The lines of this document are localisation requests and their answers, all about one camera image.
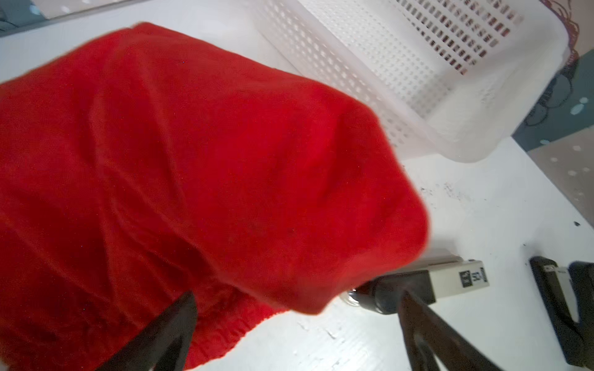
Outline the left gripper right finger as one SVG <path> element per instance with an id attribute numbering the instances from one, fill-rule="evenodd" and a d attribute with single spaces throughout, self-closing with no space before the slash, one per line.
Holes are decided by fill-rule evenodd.
<path id="1" fill-rule="evenodd" d="M 398 316 L 411 369 L 500 369 L 408 290 L 402 292 Z"/>

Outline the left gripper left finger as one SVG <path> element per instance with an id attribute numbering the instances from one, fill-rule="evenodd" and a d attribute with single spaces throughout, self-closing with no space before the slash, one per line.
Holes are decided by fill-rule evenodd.
<path id="1" fill-rule="evenodd" d="M 195 297 L 186 292 L 99 369 L 181 371 L 197 320 Z"/>

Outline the red shorts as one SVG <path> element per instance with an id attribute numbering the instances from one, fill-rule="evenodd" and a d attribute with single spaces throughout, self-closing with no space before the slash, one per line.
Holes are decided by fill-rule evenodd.
<path id="1" fill-rule="evenodd" d="M 151 23 L 1 86 L 1 360 L 93 370 L 185 292 L 186 368 L 413 262 L 426 208 L 369 107 Z"/>

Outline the white plastic basket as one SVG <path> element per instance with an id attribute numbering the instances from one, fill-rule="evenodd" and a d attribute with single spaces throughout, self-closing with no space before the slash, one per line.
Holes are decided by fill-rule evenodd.
<path id="1" fill-rule="evenodd" d="M 402 158 L 486 158 L 569 57 L 540 1 L 247 1 L 259 32 L 305 77 L 379 117 Z"/>

